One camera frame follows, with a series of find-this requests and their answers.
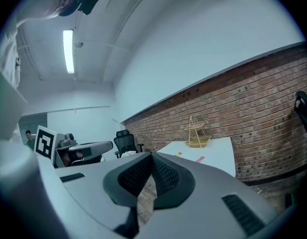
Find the chair backrest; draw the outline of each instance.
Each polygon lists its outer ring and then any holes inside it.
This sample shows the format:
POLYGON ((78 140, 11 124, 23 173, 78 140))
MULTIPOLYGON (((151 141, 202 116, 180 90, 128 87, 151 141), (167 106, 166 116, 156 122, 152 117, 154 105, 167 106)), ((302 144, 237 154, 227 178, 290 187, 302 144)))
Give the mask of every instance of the chair backrest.
POLYGON ((127 129, 118 131, 116 133, 116 138, 114 143, 119 151, 119 156, 121 157, 126 151, 137 151, 135 146, 134 135, 130 134, 127 129))

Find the desk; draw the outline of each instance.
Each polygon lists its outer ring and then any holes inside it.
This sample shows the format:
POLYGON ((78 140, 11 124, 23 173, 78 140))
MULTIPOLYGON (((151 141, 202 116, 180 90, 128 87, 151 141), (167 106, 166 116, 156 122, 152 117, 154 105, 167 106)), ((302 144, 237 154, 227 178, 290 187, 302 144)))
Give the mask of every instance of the desk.
POLYGON ((179 157, 196 161, 204 156, 201 164, 210 165, 219 168, 235 177, 235 163, 231 139, 229 137, 211 139, 204 148, 190 148, 184 141, 173 141, 158 152, 176 155, 179 157))

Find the pink object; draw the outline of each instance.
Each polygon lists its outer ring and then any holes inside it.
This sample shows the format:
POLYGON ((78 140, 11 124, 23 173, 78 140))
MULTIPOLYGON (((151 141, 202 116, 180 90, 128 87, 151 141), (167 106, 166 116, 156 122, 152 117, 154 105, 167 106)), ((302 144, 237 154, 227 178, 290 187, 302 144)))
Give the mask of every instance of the pink object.
POLYGON ((200 157, 196 160, 196 162, 200 163, 202 160, 204 160, 204 157, 200 157))

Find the black vent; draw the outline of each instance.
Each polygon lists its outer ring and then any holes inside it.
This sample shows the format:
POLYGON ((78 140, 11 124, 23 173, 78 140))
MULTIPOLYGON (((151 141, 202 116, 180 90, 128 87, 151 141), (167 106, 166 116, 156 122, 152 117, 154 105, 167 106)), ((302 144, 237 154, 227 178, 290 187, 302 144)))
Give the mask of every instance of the black vent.
POLYGON ((237 195, 228 195, 223 197, 222 200, 248 236, 264 227, 263 222, 237 195))
POLYGON ((153 178, 158 197, 173 189, 179 183, 179 173, 171 166, 153 157, 153 178))
POLYGON ((85 175, 83 175, 82 173, 75 173, 75 174, 60 177, 60 180, 64 183, 64 182, 76 180, 76 179, 83 178, 83 177, 85 177, 85 175))
POLYGON ((152 158, 148 156, 122 172, 118 176, 119 184, 129 193, 138 197, 151 174, 151 165, 152 158))

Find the ceiling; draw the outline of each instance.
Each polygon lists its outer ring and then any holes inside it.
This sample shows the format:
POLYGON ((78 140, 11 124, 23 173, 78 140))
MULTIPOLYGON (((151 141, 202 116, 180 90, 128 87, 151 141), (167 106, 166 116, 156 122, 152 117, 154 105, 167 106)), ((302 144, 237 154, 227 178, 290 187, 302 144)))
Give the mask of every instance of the ceiling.
POLYGON ((136 42, 171 4, 178 0, 99 0, 88 16, 75 12, 68 17, 31 20, 17 35, 21 58, 21 82, 113 82, 130 59, 136 42), (66 71, 62 32, 74 30, 75 74, 66 71))

